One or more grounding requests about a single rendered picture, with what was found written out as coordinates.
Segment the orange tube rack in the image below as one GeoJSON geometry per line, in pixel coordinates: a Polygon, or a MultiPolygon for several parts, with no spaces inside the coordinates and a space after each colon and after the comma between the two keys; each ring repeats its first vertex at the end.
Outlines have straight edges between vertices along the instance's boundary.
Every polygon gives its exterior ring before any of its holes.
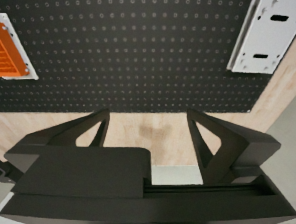
{"type": "Polygon", "coordinates": [[[0,76],[24,76],[30,74],[4,23],[0,22],[0,76]]]}

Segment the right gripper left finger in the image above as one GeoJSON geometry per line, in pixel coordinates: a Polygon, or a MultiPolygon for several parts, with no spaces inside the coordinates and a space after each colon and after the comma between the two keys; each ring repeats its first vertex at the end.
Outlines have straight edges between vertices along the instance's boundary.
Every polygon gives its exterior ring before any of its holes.
{"type": "Polygon", "coordinates": [[[109,108],[104,108],[86,116],[26,134],[17,143],[77,146],[78,137],[101,122],[89,146],[103,147],[110,118],[109,108]]]}

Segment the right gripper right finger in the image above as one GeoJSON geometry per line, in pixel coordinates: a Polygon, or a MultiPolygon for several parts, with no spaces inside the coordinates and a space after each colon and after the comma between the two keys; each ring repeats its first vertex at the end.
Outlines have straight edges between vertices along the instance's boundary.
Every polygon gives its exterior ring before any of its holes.
{"type": "Polygon", "coordinates": [[[233,167],[261,166],[280,148],[272,135],[188,108],[187,124],[203,184],[217,183],[233,167]],[[217,136],[215,155],[196,124],[217,136]]]}

